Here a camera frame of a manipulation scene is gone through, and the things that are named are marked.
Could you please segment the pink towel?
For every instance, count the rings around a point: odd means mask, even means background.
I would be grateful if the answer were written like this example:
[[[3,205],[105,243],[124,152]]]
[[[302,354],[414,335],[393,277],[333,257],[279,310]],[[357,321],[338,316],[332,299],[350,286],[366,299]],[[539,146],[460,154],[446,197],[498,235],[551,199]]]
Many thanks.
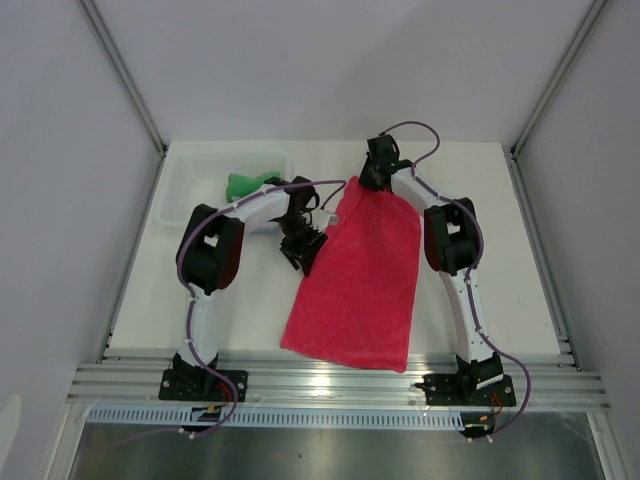
[[[352,177],[339,221],[301,281],[280,346],[360,369],[405,371],[419,276],[417,211]]]

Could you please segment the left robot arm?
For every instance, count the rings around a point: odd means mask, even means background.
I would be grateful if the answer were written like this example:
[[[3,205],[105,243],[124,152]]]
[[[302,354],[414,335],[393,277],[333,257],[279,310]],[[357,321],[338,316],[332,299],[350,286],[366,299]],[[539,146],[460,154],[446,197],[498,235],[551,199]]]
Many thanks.
[[[307,217],[319,207],[313,181],[298,176],[288,182],[272,176],[245,196],[231,196],[220,209],[206,204],[194,208],[176,254],[178,280],[190,295],[185,344],[170,369],[192,398],[207,399],[217,387],[217,376],[210,370],[218,356],[213,339],[214,293],[235,279],[246,235],[268,223],[277,224],[283,233],[280,252],[294,269],[309,276],[327,241],[326,228]]]

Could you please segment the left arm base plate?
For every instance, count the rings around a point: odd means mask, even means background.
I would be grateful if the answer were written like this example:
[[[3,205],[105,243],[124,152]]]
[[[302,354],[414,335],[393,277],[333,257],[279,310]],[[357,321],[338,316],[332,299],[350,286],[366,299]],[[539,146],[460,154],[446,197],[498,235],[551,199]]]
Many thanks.
[[[238,401],[244,402],[248,387],[249,373],[244,370],[222,370],[220,374],[227,378],[238,390]],[[188,380],[175,370],[163,372],[158,398],[163,401],[231,403],[231,387],[218,377],[206,371],[199,371]]]

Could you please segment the green towel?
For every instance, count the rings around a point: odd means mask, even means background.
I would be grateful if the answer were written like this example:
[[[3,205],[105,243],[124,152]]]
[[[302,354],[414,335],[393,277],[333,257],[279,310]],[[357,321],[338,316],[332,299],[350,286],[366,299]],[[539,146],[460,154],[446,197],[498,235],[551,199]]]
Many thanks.
[[[227,187],[225,190],[225,198],[228,203],[237,199],[244,198],[258,190],[267,180],[271,178],[280,178],[277,171],[266,172],[258,176],[252,177],[237,173],[229,174],[227,177]]]

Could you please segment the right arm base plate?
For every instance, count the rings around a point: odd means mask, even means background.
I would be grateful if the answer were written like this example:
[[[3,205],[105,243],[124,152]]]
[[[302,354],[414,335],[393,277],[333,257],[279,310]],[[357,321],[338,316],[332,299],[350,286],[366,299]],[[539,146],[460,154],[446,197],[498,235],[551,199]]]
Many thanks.
[[[460,374],[433,373],[424,375],[413,386],[424,393],[426,404],[429,406],[516,406],[515,389],[510,376],[475,389],[470,381]]]

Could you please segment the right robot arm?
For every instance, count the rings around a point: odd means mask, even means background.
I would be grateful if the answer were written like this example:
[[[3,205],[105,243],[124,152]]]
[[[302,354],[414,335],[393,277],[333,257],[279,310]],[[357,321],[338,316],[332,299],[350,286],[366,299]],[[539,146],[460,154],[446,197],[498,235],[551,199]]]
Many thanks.
[[[425,257],[447,291],[458,351],[456,379],[444,394],[456,395],[465,404],[479,403],[504,379],[504,370],[477,299],[484,240],[474,205],[468,198],[451,199],[430,187],[411,161],[400,158],[392,136],[370,138],[367,147],[359,184],[400,197],[422,215]]]

